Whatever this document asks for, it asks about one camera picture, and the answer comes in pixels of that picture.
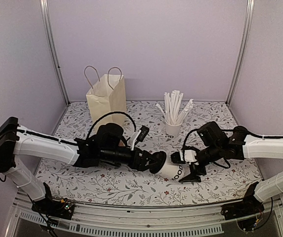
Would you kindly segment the white paper cup corner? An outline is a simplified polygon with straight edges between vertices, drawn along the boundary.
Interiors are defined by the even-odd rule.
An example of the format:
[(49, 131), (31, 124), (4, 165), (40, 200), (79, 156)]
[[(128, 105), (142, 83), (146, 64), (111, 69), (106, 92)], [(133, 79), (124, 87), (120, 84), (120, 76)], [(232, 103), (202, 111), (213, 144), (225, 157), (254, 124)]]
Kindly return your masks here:
[(175, 182), (179, 182), (188, 174), (190, 174), (190, 169), (187, 164), (175, 164), (169, 160), (165, 161), (163, 167), (157, 173), (157, 175)]

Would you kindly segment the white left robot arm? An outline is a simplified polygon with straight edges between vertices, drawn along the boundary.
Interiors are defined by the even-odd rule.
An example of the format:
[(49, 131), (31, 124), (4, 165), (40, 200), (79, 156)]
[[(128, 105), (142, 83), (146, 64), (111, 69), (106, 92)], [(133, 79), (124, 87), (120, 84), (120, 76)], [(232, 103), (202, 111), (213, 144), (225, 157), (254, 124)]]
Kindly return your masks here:
[(149, 129), (142, 126), (125, 140), (121, 126), (107, 123), (86, 139), (62, 140), (29, 130), (20, 126), (17, 118), (10, 117), (0, 127), (0, 173), (24, 190), (46, 214), (53, 214), (57, 206), (64, 208), (64, 201), (52, 199), (49, 187), (32, 175), (20, 161), (20, 156), (47, 158), (80, 168), (98, 166), (102, 161), (145, 171), (159, 162), (156, 155), (135, 146), (148, 132)]

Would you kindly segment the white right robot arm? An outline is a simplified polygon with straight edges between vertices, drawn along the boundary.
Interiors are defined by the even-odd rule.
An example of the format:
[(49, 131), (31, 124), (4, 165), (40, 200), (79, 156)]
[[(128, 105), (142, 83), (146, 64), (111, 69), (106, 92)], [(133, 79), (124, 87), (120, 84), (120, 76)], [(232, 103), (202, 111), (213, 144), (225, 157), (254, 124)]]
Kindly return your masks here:
[[(205, 148), (183, 145), (179, 152), (175, 152), (171, 159), (174, 162), (187, 163), (190, 167), (189, 175), (180, 182), (198, 182), (200, 175), (205, 175), (208, 164), (224, 159), (245, 160), (252, 158), (283, 159), (283, 135), (257, 135), (243, 126), (236, 126), (227, 136), (227, 130), (221, 129), (215, 121), (208, 122), (195, 129)], [(258, 203), (263, 203), (273, 196), (283, 193), (283, 171), (260, 182), (256, 182), (247, 189), (244, 200), (239, 203), (242, 215), (250, 215), (257, 209)]]

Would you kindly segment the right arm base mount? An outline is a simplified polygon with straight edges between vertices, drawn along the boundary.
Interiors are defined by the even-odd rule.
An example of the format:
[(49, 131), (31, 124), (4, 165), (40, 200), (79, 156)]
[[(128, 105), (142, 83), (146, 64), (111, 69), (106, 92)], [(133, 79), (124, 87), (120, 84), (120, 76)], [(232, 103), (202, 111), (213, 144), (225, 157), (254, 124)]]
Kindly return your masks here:
[(245, 232), (254, 231), (256, 229), (264, 211), (263, 203), (254, 197), (254, 190), (257, 184), (259, 184), (259, 182), (255, 182), (248, 187), (241, 201), (224, 204), (221, 207), (221, 215), (224, 216), (225, 220), (231, 220), (260, 213), (260, 217), (253, 217), (250, 220), (242, 220), (238, 222), (238, 227)]

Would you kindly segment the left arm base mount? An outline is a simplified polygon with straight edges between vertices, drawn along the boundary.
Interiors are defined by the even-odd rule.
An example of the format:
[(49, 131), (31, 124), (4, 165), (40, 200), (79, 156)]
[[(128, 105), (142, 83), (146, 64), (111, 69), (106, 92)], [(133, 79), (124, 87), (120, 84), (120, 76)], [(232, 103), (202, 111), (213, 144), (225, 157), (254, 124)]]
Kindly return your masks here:
[(33, 201), (32, 211), (47, 216), (71, 220), (75, 208), (74, 202), (68, 198), (54, 200), (49, 186), (45, 183), (43, 184), (45, 187), (45, 197), (39, 201)]

